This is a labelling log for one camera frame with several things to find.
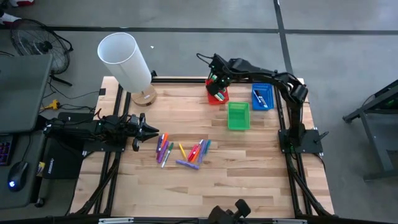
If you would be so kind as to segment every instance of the wooden table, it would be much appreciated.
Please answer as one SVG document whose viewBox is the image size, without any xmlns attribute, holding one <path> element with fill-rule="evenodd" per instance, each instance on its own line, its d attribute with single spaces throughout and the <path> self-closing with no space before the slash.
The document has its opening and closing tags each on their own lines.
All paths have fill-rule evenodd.
<svg viewBox="0 0 398 224">
<path fill-rule="evenodd" d="M 230 131 L 227 105 L 209 105 L 204 84 L 154 86 L 158 94 L 155 103 L 139 107 L 131 102 L 129 114 L 144 112 L 149 125 L 160 133 L 169 133 L 174 149 L 161 169 L 155 161 L 157 138 L 142 143 L 139 152 L 132 150 L 129 140 L 119 167 L 112 216 L 207 217 L 216 205 L 235 211 L 235 201 L 243 198 L 251 207 L 250 218 L 294 217 L 285 157 L 279 149 L 276 110 L 251 111 L 250 130 Z M 102 108 L 101 115 L 112 114 L 118 82 L 114 77 L 104 77 L 102 88 L 106 94 L 98 98 L 96 109 Z M 228 92 L 230 101 L 251 102 L 250 84 L 233 84 Z M 123 113 L 125 96 L 124 92 L 119 115 Z M 304 104 L 303 111 L 306 128 L 312 128 L 309 103 Z M 176 165 L 175 160 L 182 159 L 178 143 L 188 153 L 201 139 L 212 142 L 200 170 Z M 103 156 L 96 152 L 84 160 L 71 212 L 81 208 L 97 187 Z M 308 187 L 333 213 L 322 163 L 311 154 L 302 157 Z M 302 191 L 297 189 L 304 211 Z"/>
</svg>

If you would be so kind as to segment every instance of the electric fan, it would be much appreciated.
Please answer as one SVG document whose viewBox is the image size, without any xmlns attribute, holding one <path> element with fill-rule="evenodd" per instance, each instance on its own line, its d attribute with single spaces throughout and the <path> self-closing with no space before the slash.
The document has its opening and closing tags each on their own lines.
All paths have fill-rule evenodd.
<svg viewBox="0 0 398 224">
<path fill-rule="evenodd" d="M 41 22 L 32 19 L 18 19 L 11 24 L 11 42 L 19 55 L 52 54 L 53 62 L 50 77 L 54 81 L 72 86 L 71 83 L 56 78 L 67 70 L 70 63 L 69 52 L 72 44 L 60 37 L 53 30 Z M 69 44 L 66 48 L 63 41 Z"/>
</svg>

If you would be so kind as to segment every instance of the concrete floor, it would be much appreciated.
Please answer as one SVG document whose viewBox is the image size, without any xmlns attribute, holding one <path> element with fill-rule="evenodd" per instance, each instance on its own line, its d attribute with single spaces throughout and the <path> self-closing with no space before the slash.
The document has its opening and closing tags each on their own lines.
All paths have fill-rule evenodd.
<svg viewBox="0 0 398 224">
<path fill-rule="evenodd" d="M 279 3 L 286 29 L 398 30 L 395 0 L 279 0 Z M 8 12 L 58 26 L 278 28 L 273 0 L 37 0 L 34 6 Z M 0 33 L 0 50 L 15 52 L 7 32 Z M 62 75 L 74 86 L 56 86 L 68 96 L 97 90 L 102 77 L 110 75 L 96 55 L 98 43 L 109 32 L 57 33 L 72 42 L 75 51 L 69 69 Z M 150 69 L 161 76 L 206 75 L 208 68 L 197 60 L 197 52 L 242 57 L 260 67 L 285 70 L 279 34 L 131 34 Z M 323 148 L 335 213 L 345 218 L 398 222 L 398 180 L 368 183 L 362 180 L 363 175 L 379 171 L 379 164 L 362 124 L 359 121 L 345 124 L 341 119 L 369 95 L 397 79 L 398 36 L 287 35 L 287 45 L 294 73 L 305 79 L 310 90 L 314 122 L 321 132 L 330 132 L 323 140 Z M 56 98 L 62 103 L 94 106 L 97 96 L 72 101 L 60 95 Z M 56 203 L 52 202 L 52 206 L 49 203 L 40 213 L 31 208 L 32 213 L 64 214 L 70 203 L 67 199 L 72 197 L 71 185 L 58 185 L 59 190 L 71 192 L 68 197 L 54 199 Z M 6 218 L 20 215 L 20 210 L 8 210 Z"/>
</svg>

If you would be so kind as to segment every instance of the green bin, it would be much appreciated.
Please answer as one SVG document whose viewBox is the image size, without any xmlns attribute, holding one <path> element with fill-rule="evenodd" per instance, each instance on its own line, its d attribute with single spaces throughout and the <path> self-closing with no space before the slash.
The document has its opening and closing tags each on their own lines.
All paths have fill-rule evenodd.
<svg viewBox="0 0 398 224">
<path fill-rule="evenodd" d="M 249 103 L 228 103 L 228 129 L 250 129 L 250 105 Z"/>
</svg>

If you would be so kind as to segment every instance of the blue plastic bin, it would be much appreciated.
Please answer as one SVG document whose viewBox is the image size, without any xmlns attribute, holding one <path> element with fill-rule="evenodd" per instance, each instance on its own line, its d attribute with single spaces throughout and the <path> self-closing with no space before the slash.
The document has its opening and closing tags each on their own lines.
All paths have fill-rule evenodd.
<svg viewBox="0 0 398 224">
<path fill-rule="evenodd" d="M 258 90 L 263 97 L 264 101 L 267 103 L 268 108 L 263 107 L 256 96 L 254 95 L 254 90 Z M 251 102 L 253 105 L 253 110 L 271 110 L 274 109 L 274 91 L 271 84 L 267 83 L 255 83 L 251 87 Z"/>
</svg>

